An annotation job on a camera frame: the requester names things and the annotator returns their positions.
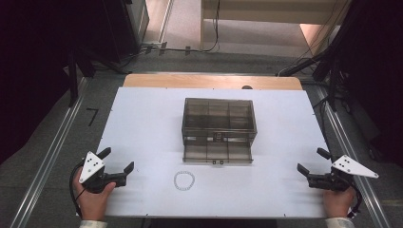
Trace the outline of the dark cabinet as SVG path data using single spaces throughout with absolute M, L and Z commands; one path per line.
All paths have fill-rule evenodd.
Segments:
M 124 58 L 140 52 L 144 34 L 149 23 L 145 0 L 106 0 L 112 29 L 116 58 Z

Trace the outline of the smoky clear jewelry box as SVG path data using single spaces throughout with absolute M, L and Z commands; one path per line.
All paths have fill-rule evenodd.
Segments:
M 187 143 L 246 143 L 258 134 L 251 100 L 186 98 L 182 141 Z

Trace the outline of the smoky clear box drawer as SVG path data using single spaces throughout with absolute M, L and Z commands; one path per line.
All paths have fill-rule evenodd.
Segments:
M 253 161 L 248 143 L 205 143 L 189 144 L 184 147 L 184 162 L 206 162 L 212 164 L 239 164 Z

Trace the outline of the black metal stand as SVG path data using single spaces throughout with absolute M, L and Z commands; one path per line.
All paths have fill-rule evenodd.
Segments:
M 128 71 L 124 71 L 120 67 L 112 64 L 106 58 L 95 53 L 94 51 L 85 47 L 75 47 L 72 48 L 67 57 L 67 67 L 68 67 L 68 79 L 69 79 L 69 92 L 70 101 L 69 107 L 72 107 L 78 100 L 78 84 L 77 84 L 77 68 L 83 72 L 85 77 L 93 77 L 95 74 L 95 67 L 91 63 L 95 60 L 106 68 L 111 69 L 119 74 L 128 74 Z
M 330 84 L 327 96 L 324 98 L 328 102 L 333 111 L 336 111 L 336 79 L 339 75 L 340 67 L 340 45 L 343 42 L 343 37 L 348 33 L 352 25 L 352 19 L 345 19 L 340 29 L 331 44 L 318 55 L 303 61 L 301 64 L 304 68 L 311 66 L 313 63 L 318 62 L 317 68 L 314 70 L 313 78 L 316 82 L 321 82 L 327 75 L 330 75 Z

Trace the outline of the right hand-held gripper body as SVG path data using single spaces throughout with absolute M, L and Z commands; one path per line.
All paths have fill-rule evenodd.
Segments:
M 377 179 L 379 175 L 347 155 L 332 162 L 331 171 L 322 175 L 307 174 L 311 188 L 345 191 L 354 184 L 354 176 Z

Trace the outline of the metal floor rail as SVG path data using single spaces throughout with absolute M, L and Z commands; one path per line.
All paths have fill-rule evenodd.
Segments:
M 320 120 L 322 133 L 325 136 L 326 142 L 330 144 L 328 131 L 332 132 L 337 141 L 339 149 L 337 153 L 347 155 L 359 162 L 359 157 L 355 152 L 355 147 L 345 131 L 343 123 L 339 119 L 337 112 L 334 112 L 327 102 L 319 105 Z M 355 185 L 361 193 L 362 202 L 368 209 L 369 215 L 374 223 L 375 228 L 393 228 L 392 224 L 382 208 L 374 188 L 370 183 L 370 179 L 366 177 L 354 177 Z
M 10 228 L 25 228 L 29 217 L 40 198 L 40 195 L 48 180 L 48 176 L 59 156 L 59 153 L 64 145 L 64 141 L 67 137 L 69 130 L 76 118 L 76 115 L 81 107 L 83 99 L 86 94 L 86 89 L 90 84 L 90 78 L 82 78 L 78 85 L 79 96 L 77 101 L 69 107 L 64 115 L 64 119 L 60 123 L 60 126 L 51 142 L 48 151 L 36 172 L 33 181 L 29 185 L 28 190 L 23 196 L 23 200 L 20 203 L 18 210 L 13 217 Z

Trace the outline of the person's right hand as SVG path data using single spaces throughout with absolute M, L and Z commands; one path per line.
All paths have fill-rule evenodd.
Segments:
M 345 191 L 323 191 L 323 205 L 328 219 L 346 218 L 355 198 L 355 190 L 349 187 Z

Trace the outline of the white board sheet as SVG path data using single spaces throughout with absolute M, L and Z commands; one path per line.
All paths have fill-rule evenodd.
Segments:
M 186 98 L 251 100 L 258 134 L 249 164 L 182 160 Z M 99 147 L 106 172 L 134 162 L 107 214 L 153 218 L 321 218 L 322 194 L 297 171 L 327 173 L 326 145 L 303 90 L 119 88 Z

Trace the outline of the pale wooden bench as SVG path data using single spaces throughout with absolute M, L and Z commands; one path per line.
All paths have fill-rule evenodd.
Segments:
M 201 18 L 299 24 L 312 54 L 347 14 L 352 0 L 201 0 Z

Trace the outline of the person's left hand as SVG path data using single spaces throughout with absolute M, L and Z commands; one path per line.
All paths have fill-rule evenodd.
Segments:
M 77 193 L 74 200 L 78 203 L 82 213 L 82 220 L 104 221 L 108 197 L 114 190 L 116 183 L 109 183 L 99 194 L 88 192 L 79 182 L 81 171 L 75 174 L 73 187 Z

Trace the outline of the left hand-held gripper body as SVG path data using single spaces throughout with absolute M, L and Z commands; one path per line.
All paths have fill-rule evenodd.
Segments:
M 79 182 L 85 189 L 94 194 L 101 193 L 105 187 L 115 182 L 117 187 L 126 186 L 127 174 L 116 173 L 107 174 L 105 172 L 105 162 L 97 157 L 97 154 L 88 152 L 80 163 L 83 167 Z

